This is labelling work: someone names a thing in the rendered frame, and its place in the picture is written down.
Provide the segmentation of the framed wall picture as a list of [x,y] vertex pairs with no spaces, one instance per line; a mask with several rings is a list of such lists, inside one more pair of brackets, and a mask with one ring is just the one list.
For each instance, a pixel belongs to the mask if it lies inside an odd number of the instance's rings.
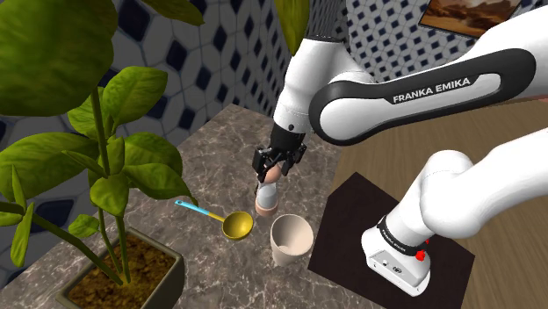
[[429,0],[419,25],[479,38],[512,18],[523,0]]

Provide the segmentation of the beige cup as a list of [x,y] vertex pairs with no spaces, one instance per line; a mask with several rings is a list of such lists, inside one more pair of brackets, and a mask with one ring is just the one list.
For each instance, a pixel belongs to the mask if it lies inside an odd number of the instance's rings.
[[270,228],[272,258],[277,266],[287,266],[306,254],[314,244],[309,223],[296,214],[284,214]]

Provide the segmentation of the green potted plant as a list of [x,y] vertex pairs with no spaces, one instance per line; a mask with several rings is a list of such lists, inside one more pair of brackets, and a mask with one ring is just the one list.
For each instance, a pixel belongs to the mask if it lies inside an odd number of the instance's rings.
[[[33,226],[78,250],[103,286],[90,303],[99,309],[173,309],[184,287],[179,254],[150,284],[131,281],[126,251],[115,252],[104,216],[111,214],[125,242],[134,230],[124,210],[132,188],[156,199],[187,193],[182,163],[164,138],[117,134],[160,100],[169,81],[156,67],[127,67],[107,86],[118,27],[112,0],[5,0],[0,4],[0,116],[48,118],[65,114],[71,132],[36,133],[0,151],[0,230],[14,226],[11,259],[25,263]],[[80,216],[70,229],[35,210],[37,196],[86,174],[87,201],[95,215]]]

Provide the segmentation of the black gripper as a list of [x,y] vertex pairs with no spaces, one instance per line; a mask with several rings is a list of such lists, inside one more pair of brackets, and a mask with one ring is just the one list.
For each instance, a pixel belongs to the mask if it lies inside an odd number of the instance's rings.
[[263,183],[268,171],[275,164],[274,160],[281,155],[284,161],[281,168],[283,176],[287,176],[289,170],[298,164],[306,152],[306,144],[303,143],[306,135],[287,131],[282,126],[274,124],[270,134],[269,147],[258,147],[253,156],[252,168],[256,172],[257,181]]

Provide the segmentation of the pink and grey bottle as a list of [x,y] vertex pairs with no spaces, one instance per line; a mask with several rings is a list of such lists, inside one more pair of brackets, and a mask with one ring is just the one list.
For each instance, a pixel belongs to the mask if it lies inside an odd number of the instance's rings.
[[280,177],[281,168],[275,165],[267,172],[264,181],[258,183],[255,208],[260,216],[270,217],[278,210],[277,181]]

